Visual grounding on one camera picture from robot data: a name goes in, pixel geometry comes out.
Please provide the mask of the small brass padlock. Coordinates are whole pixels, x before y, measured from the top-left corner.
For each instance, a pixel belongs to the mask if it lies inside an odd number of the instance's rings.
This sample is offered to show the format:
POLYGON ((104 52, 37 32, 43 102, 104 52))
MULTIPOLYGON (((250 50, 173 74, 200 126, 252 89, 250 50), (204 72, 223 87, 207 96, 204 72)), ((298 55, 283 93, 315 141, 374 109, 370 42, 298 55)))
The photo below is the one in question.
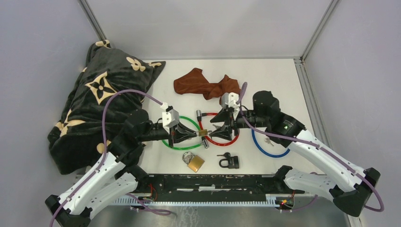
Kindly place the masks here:
POLYGON ((204 137, 204 136, 207 136, 208 133, 209 133, 208 130, 206 130, 206 129, 201 129, 201 130, 198 130, 198 131, 196 132, 196 135, 197 135, 198 137, 204 137))

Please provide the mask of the red cable lock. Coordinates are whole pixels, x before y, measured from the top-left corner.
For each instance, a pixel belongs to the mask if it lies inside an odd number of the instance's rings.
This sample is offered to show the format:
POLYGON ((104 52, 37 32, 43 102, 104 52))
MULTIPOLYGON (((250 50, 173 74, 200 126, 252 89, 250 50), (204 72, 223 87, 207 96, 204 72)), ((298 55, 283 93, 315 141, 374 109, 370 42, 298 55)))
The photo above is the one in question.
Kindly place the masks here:
MULTIPOLYGON (((201 110, 196 110, 196 118, 197 118, 197 121, 198 121, 198 124, 199 124, 200 129, 201 129, 201 130, 204 129, 203 126, 202 126, 202 118, 203 118, 204 116, 216 116, 217 114, 218 114, 218 113, 213 113, 213 112, 206 112, 206 113, 203 113, 201 110)), ((232 145, 233 143, 235 143, 235 142, 238 140, 238 138, 239 138, 239 134, 236 135, 236 136, 235 136, 231 141, 229 141, 229 142, 220 143, 220 142, 214 141, 212 138, 210 138, 210 137, 207 136, 207 135, 204 136, 204 140, 205 140, 205 141, 208 141, 208 142, 210 142, 210 143, 212 143, 212 144, 214 144, 214 145, 216 145, 216 146, 219 146, 219 147, 230 146, 230 145, 232 145)))

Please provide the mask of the green cable lock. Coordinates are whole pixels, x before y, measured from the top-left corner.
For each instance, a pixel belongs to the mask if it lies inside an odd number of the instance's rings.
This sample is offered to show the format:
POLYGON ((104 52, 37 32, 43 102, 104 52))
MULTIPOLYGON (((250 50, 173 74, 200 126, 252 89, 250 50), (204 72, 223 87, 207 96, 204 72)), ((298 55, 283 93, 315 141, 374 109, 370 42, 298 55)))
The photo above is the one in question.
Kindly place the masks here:
MULTIPOLYGON (((198 123, 196 123, 193 119, 191 119, 191 118, 189 118, 189 117, 186 117, 186 116, 179 116, 179 118, 189 121, 189 122, 192 123, 199 131, 201 130, 201 128, 200 128, 200 126, 198 125, 198 123)), ((202 140, 202 142, 199 143, 199 144, 192 145, 192 146, 188 146, 188 147, 171 147, 171 146, 169 146, 169 144, 168 144, 165 140, 162 140, 162 143, 163 143, 166 147, 168 147, 168 148, 170 148, 170 149, 173 149, 173 150, 181 150, 181 151, 184 151, 184 150, 191 150, 191 149, 195 149, 195 148, 198 148, 198 147, 201 147, 201 146, 203 146, 205 149, 208 149, 208 148, 209 148, 209 143, 206 141, 206 139, 202 140)))

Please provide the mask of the black padlock key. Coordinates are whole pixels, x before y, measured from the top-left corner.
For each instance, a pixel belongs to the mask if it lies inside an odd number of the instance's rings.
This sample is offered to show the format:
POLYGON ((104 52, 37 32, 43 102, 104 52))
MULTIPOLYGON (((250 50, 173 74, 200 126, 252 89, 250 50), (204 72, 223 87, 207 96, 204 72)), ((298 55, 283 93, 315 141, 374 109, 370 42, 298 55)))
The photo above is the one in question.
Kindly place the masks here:
POLYGON ((222 155, 217 155, 218 157, 225 157, 225 158, 230 158, 231 157, 231 155, 230 155, 230 153, 229 152, 226 152, 226 153, 224 153, 224 154, 222 154, 222 155))

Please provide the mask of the black padlock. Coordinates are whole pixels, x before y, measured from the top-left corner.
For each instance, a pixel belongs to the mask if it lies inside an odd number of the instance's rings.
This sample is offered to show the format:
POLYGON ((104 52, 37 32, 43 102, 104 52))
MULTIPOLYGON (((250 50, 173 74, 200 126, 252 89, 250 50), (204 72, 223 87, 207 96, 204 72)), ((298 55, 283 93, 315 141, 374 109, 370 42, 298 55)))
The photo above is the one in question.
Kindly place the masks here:
POLYGON ((226 156, 219 161, 219 166, 221 168, 228 168, 228 169, 239 169, 240 162, 238 156, 226 156))

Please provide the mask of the blue cable lock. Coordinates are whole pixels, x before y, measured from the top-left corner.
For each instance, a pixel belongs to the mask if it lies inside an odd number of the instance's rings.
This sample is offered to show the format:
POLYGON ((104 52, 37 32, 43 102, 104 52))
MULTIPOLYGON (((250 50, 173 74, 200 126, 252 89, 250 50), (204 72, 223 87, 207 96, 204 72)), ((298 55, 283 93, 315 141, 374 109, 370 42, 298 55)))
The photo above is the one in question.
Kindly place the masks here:
POLYGON ((271 158, 281 158, 281 157, 285 157, 285 156, 288 155, 289 152, 290 152, 290 149, 287 149, 284 153, 279 154, 279 155, 277 155, 277 154, 271 154, 271 153, 265 151, 265 150, 259 145, 254 130, 251 130, 251 135, 252 135, 253 142, 254 142, 255 146, 257 147, 257 149, 258 149, 261 153, 263 153, 264 155, 266 155, 266 156, 268 156, 268 157, 271 157, 271 158))

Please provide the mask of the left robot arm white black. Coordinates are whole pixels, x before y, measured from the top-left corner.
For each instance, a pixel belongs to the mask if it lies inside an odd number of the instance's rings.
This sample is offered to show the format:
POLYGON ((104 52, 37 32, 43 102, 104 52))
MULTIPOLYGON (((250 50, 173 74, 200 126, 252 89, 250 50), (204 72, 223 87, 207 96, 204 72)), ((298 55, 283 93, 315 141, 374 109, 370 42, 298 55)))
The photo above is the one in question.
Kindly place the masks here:
POLYGON ((124 194, 144 192, 148 173, 139 165, 144 142, 167 140, 169 146, 199 135, 180 123, 176 110, 162 113, 162 122, 153 123, 147 111, 134 111, 106 151, 76 184, 63 194, 50 195, 45 204, 52 214, 50 226, 87 227, 103 208, 124 194))

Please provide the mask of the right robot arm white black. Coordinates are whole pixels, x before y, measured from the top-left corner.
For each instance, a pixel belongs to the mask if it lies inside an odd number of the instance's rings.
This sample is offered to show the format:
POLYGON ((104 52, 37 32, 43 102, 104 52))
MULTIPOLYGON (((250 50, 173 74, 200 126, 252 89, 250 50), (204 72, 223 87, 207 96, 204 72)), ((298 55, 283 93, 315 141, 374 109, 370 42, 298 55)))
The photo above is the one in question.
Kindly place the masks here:
POLYGON ((314 175, 290 166, 282 166, 273 187, 279 193, 301 190, 324 197, 344 213, 358 217, 368 207, 371 195, 378 195, 376 185, 380 173, 375 168, 362 168, 340 156, 317 139, 299 120, 281 111, 279 100, 270 91, 253 95, 253 108, 241 105, 243 93, 225 93, 221 110, 212 119, 221 126, 212 137, 229 140, 240 129, 249 128, 271 141, 299 154, 319 168, 314 175))

